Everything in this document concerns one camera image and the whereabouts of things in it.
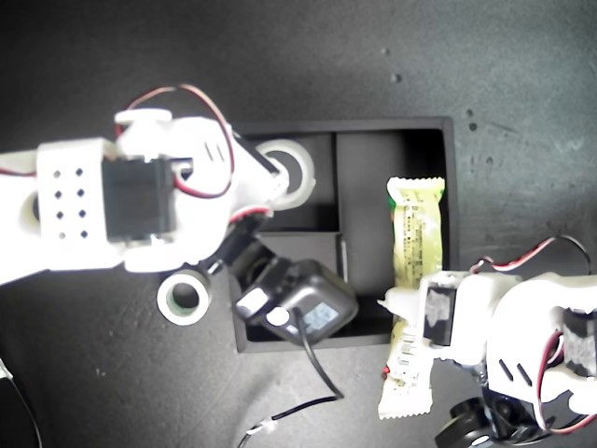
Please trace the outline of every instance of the tape roll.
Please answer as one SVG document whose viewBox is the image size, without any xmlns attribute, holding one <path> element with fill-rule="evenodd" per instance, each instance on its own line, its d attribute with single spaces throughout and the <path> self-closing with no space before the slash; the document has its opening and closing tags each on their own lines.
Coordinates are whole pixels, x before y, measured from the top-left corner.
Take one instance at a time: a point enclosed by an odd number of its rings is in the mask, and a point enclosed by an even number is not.
<svg viewBox="0 0 597 448">
<path fill-rule="evenodd" d="M 296 191 L 286 193 L 282 198 L 277 199 L 272 208 L 274 210 L 289 210 L 306 203 L 315 188 L 315 165 L 307 149 L 295 141 L 279 139 L 262 143 L 256 147 L 256 150 L 272 162 L 274 162 L 274 158 L 268 154 L 272 152 L 287 154 L 298 163 L 300 168 L 300 185 Z"/>
<path fill-rule="evenodd" d="M 182 306 L 176 300 L 174 288 L 178 285 L 192 287 L 197 293 L 198 303 L 194 307 Z M 209 294 L 209 280 L 190 269 L 173 273 L 166 278 L 158 289 L 158 308 L 160 312 L 173 324 L 192 325 L 207 313 L 212 298 Z"/>
</svg>

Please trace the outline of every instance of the white robotic arm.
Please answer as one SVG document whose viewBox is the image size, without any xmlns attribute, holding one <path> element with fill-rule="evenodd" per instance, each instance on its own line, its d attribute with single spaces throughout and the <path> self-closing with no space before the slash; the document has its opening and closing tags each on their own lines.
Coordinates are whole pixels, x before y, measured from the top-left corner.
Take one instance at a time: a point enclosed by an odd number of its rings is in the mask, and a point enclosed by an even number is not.
<svg viewBox="0 0 597 448">
<path fill-rule="evenodd" d="M 213 119 L 173 119 L 168 110 L 134 109 L 160 93 L 190 91 Z M 224 266 L 239 280 L 235 311 L 301 344 L 297 316 L 317 343 L 356 314 L 354 291 L 314 260 L 292 261 L 269 250 L 258 233 L 274 210 L 302 205 L 315 185 L 311 156 L 298 143 L 241 143 L 205 93 L 186 84 L 159 88 L 116 115 L 115 143 L 61 141 L 0 155 L 0 286 L 43 270 L 164 272 L 196 266 L 158 291 L 164 316 L 189 325 L 209 303 L 208 277 Z M 289 174 L 272 152 L 301 168 Z M 197 266 L 203 261 L 204 266 Z M 174 302 L 187 283 L 200 296 L 190 311 Z"/>
<path fill-rule="evenodd" d="M 526 443 L 573 432 L 597 414 L 597 275 L 523 281 L 477 269 L 441 272 L 425 277 L 418 291 L 390 289 L 383 305 L 416 322 L 417 357 L 453 360 L 483 389 L 484 401 L 454 407 L 439 448 Z M 543 403 L 567 391 L 570 410 L 584 416 L 552 428 Z M 526 404 L 532 413 L 522 410 Z"/>
<path fill-rule="evenodd" d="M 138 183 L 145 183 L 149 194 L 151 183 L 168 174 L 165 170 L 174 177 L 189 171 L 185 185 L 208 194 L 222 191 L 229 182 L 230 157 L 215 121 L 170 119 L 162 110 L 126 114 L 129 127 L 114 144 L 100 138 L 64 141 L 0 155 L 0 234 L 10 254 L 0 259 L 0 284 L 44 269 L 101 269 L 124 262 L 129 271 L 156 272 L 194 265 L 218 249 L 235 215 L 273 210 L 276 200 L 285 196 L 287 173 L 271 169 L 263 157 L 256 159 L 234 140 L 235 173 L 224 195 L 203 199 L 175 189 L 174 210 L 168 212 L 171 230 L 112 238 L 106 207 L 118 198 L 109 197 L 105 184 L 112 181 L 105 176 L 111 161 L 129 162 L 122 168 L 131 168 L 129 187 L 134 188 L 138 170 Z M 162 170 L 157 180 L 149 178 L 152 161 L 163 161 L 152 167 Z M 114 182 L 116 192 L 126 185 L 122 179 Z M 129 206 L 134 215 L 152 204 Z"/>
</svg>

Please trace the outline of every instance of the white plastic part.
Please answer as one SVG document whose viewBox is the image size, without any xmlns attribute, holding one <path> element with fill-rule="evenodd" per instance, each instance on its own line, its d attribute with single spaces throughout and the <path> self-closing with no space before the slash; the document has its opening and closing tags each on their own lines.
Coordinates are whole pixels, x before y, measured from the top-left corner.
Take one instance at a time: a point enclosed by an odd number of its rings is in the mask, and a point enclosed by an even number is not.
<svg viewBox="0 0 597 448">
<path fill-rule="evenodd" d="M 122 110 L 114 116 L 114 122 L 122 126 L 129 126 L 135 121 L 171 121 L 172 112 L 168 109 L 143 108 Z"/>
<path fill-rule="evenodd" d="M 88 139 L 0 154 L 0 168 L 37 172 L 37 177 L 0 175 L 0 237 L 10 254 L 0 258 L 0 285 L 45 269 L 100 269 L 124 262 L 131 272 L 160 272 L 184 263 L 195 265 L 219 248 L 230 217 L 247 207 L 271 209 L 285 195 L 287 174 L 270 173 L 234 140 L 235 172 L 225 195 L 201 199 L 175 190 L 175 231 L 142 243 L 107 242 L 104 157 L 190 159 L 189 187 L 214 193 L 228 184 L 229 152 L 217 123 L 203 118 L 167 120 L 170 116 L 155 110 L 119 114 L 118 120 L 129 126 L 115 145 Z M 173 164 L 173 169 L 182 166 Z M 34 216 L 37 196 L 41 224 Z"/>
<path fill-rule="evenodd" d="M 498 302 L 522 279 L 516 275 L 479 273 L 462 280 L 456 295 L 450 346 L 437 357 L 475 366 L 485 359 L 486 341 Z"/>
<path fill-rule="evenodd" d="M 282 152 L 297 161 L 300 167 L 300 185 L 295 191 L 278 198 L 273 204 L 273 209 L 288 210 L 306 203 L 315 188 L 315 165 L 307 149 L 292 140 L 280 139 L 258 145 L 257 151 L 263 156 L 267 156 L 272 152 Z"/>
<path fill-rule="evenodd" d="M 273 310 L 266 314 L 265 318 L 274 327 L 281 327 L 290 320 L 290 313 L 288 313 L 288 310 L 286 310 L 285 308 L 282 308 L 281 306 L 276 306 Z"/>
<path fill-rule="evenodd" d="M 35 171 L 37 151 L 12 154 L 21 156 L 21 162 L 0 155 L 0 167 L 19 173 Z M 41 247 L 41 227 L 34 215 L 37 180 L 34 177 L 0 175 L 0 238 L 3 256 L 0 256 L 0 285 L 47 268 Z"/>
<path fill-rule="evenodd" d="M 10 373 L 10 370 L 8 369 L 4 361 L 2 360 L 2 358 L 0 358 L 0 380 L 2 380 L 3 378 L 12 380 L 13 376 L 12 373 Z"/>
<path fill-rule="evenodd" d="M 107 240 L 102 160 L 103 139 L 44 144 L 37 150 L 39 219 L 46 267 L 94 269 L 121 262 L 122 245 Z"/>
<path fill-rule="evenodd" d="M 545 273 L 509 290 L 495 309 L 488 334 L 487 373 L 491 390 L 536 401 L 536 380 L 545 344 L 555 331 L 562 330 L 565 308 L 585 313 L 597 309 L 597 275 L 561 277 Z M 512 380 L 500 360 L 511 372 Z M 522 376 L 519 365 L 532 386 Z M 541 399 L 552 401 L 567 390 L 574 394 L 569 401 L 572 411 L 597 413 L 597 383 L 574 375 L 564 366 L 548 369 Z"/>
<path fill-rule="evenodd" d="M 174 296 L 177 285 L 192 287 L 199 298 L 198 304 L 193 308 L 180 306 Z M 209 294 L 209 281 L 200 273 L 185 269 L 173 273 L 166 278 L 158 289 L 158 308 L 160 312 L 173 324 L 186 326 L 197 322 L 207 313 L 211 296 Z"/>
<path fill-rule="evenodd" d="M 497 303 L 520 281 L 515 275 L 502 273 L 441 272 L 424 277 L 418 291 L 399 287 L 389 289 L 385 301 L 380 304 L 409 322 L 417 319 L 417 343 L 428 356 L 475 366 L 485 359 L 486 341 Z M 430 285 L 457 287 L 449 346 L 432 346 L 423 336 L 425 302 Z"/>
</svg>

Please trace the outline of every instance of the dark gray surface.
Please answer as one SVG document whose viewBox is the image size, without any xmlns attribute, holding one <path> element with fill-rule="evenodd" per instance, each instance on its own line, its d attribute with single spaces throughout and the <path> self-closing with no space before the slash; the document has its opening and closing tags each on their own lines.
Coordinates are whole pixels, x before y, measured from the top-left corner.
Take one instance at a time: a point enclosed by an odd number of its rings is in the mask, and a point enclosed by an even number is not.
<svg viewBox="0 0 597 448">
<path fill-rule="evenodd" d="M 464 265 L 558 231 L 595 256 L 596 19 L 591 0 L 16 2 L 0 13 L 0 148 L 108 136 L 119 105 L 178 79 L 233 121 L 450 116 Z M 157 284 L 114 270 L 0 290 L 0 351 L 47 447 L 229 447 L 325 391 L 299 353 L 237 355 L 225 300 L 199 325 L 168 325 Z M 347 400 L 251 446 L 433 446 L 473 381 L 436 366 L 431 414 L 379 422 L 385 358 L 382 346 L 322 352 Z M 544 446 L 592 446 L 596 431 Z"/>
</svg>

